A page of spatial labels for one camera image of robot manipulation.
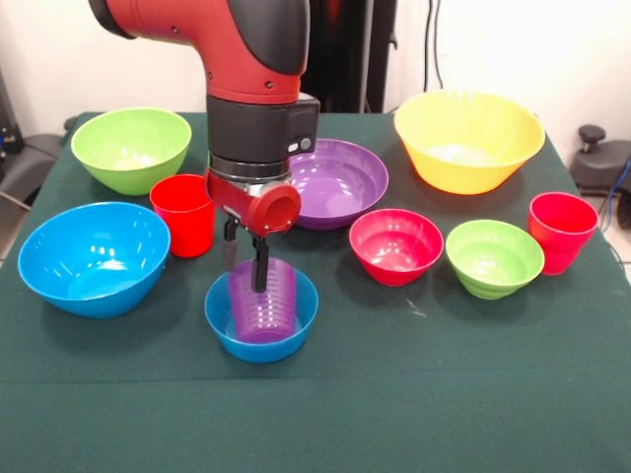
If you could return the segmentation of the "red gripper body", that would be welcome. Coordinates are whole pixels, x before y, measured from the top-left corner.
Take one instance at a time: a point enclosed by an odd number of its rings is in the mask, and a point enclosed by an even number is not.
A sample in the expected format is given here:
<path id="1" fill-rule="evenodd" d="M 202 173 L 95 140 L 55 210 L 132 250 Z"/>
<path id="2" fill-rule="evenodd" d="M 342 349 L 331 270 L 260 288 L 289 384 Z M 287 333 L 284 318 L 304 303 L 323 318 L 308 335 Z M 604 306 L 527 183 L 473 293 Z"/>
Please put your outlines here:
<path id="1" fill-rule="evenodd" d="M 236 182 L 210 169 L 205 178 L 215 206 L 256 236 L 285 233 L 298 221 L 301 196 L 288 181 Z"/>

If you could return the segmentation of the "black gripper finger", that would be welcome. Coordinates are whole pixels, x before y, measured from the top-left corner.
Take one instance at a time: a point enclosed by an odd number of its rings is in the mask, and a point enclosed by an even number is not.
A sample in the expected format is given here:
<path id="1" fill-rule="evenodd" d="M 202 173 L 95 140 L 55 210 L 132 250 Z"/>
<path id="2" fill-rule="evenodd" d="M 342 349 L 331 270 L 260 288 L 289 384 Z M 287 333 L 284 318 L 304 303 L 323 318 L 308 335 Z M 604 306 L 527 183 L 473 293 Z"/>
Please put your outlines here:
<path id="1" fill-rule="evenodd" d="M 266 238 L 257 235 L 252 237 L 252 246 L 255 249 L 255 257 L 252 261 L 251 288 L 256 293 L 263 293 L 267 286 L 269 247 Z"/>
<path id="2" fill-rule="evenodd" d="M 239 221 L 229 217 L 223 232 L 223 264 L 227 271 L 233 271 L 237 264 L 238 242 L 236 240 Z"/>

